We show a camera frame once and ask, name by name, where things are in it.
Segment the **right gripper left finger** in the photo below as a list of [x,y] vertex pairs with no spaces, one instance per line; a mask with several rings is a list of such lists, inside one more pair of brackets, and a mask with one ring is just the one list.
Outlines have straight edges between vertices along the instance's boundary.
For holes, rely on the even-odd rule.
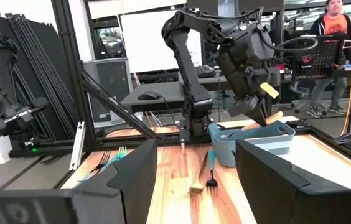
[[156,170],[149,139],[74,188],[0,191],[0,224],[145,223]]

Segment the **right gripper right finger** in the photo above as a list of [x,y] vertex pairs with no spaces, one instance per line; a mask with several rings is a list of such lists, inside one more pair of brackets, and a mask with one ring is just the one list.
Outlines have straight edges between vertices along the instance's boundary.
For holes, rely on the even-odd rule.
[[351,189],[244,140],[236,169],[257,223],[351,224]]

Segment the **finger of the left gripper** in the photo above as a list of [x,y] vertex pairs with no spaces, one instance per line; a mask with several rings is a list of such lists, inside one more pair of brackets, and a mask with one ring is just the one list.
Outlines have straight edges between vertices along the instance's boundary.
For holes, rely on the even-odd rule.
[[247,96],[242,100],[237,100],[228,110],[231,117],[243,114],[260,126],[266,126],[265,99],[257,95]]
[[264,99],[265,99],[265,103],[264,103],[265,113],[266,113],[266,116],[269,117],[272,114],[273,98],[271,95],[266,94]]

